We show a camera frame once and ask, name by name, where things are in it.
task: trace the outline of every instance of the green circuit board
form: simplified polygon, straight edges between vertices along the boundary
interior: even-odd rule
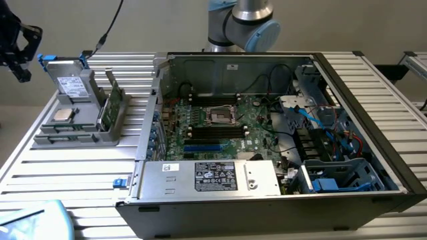
[[[192,152],[192,158],[184,158],[184,153],[187,153],[184,152],[184,141],[190,139],[187,136],[188,126],[224,127],[230,126],[230,123],[208,122],[207,111],[210,110],[210,107],[191,106],[183,100],[168,107],[168,118],[167,120],[163,119],[163,121],[168,123],[167,160],[250,159],[251,155],[262,154],[264,160],[272,160],[274,162],[279,161],[282,159],[280,154],[268,150],[263,144],[263,139],[266,138],[270,143],[275,135],[264,130],[256,121],[262,106],[255,106],[254,102],[260,103],[260,98],[244,96],[234,106],[211,108],[212,110],[227,110],[232,108],[235,119],[234,126],[247,125],[250,134],[246,138],[220,139],[220,151]]]

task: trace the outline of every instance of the warning label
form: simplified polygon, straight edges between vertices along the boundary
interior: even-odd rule
[[[82,82],[80,77],[72,76],[72,77],[58,77],[59,84],[62,86],[62,89],[64,90],[64,93],[71,98],[87,98],[88,97],[88,91],[86,89],[86,86]]]
[[[236,168],[232,161],[196,162],[194,169],[194,188],[198,192],[238,190]]]

